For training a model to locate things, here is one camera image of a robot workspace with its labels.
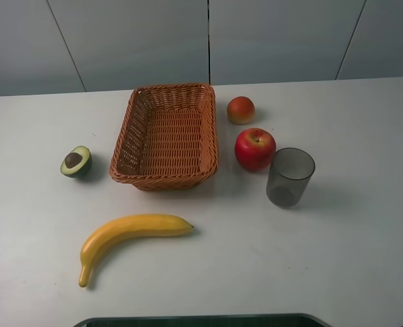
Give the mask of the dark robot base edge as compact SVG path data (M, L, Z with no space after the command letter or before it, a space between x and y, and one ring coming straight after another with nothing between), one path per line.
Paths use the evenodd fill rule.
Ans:
M185 326L329 326L322 320L304 313L205 315L166 317L102 317L89 318L76 326L133 326L133 327L185 327Z

